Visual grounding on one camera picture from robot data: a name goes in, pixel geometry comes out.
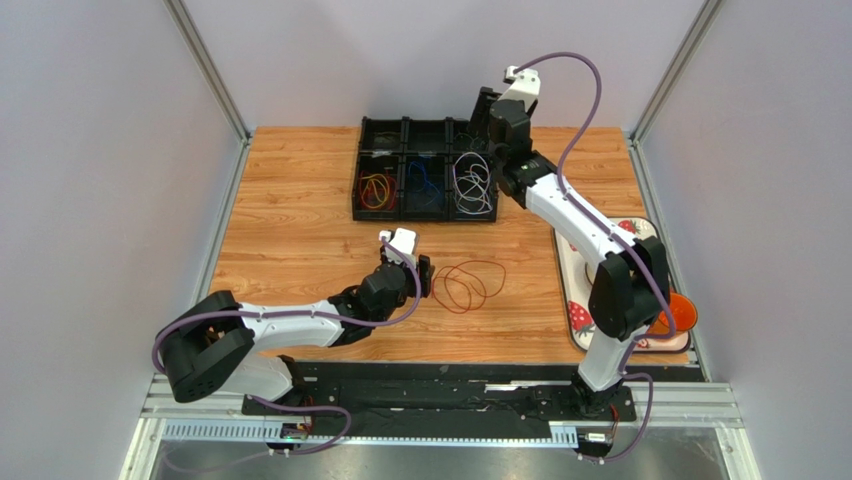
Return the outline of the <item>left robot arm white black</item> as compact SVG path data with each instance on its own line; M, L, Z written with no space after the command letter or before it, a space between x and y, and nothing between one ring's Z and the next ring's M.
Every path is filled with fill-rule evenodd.
M342 347L398 322L395 311L431 292L434 266L421 255L408 266L383 259L358 285L313 304L265 307L238 302L229 290L196 303L155 336L152 362L178 403L223 391L267 401L288 397L302 377L272 350Z

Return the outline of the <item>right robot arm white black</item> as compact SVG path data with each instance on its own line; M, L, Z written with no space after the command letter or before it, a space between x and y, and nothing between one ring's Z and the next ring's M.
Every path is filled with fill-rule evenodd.
M669 265L656 237L638 239L609 221L534 150L522 100L480 89L468 130L487 139L500 190L569 241L595 273L587 311L595 331L571 377L569 407L593 418L609 410L635 341L669 302Z

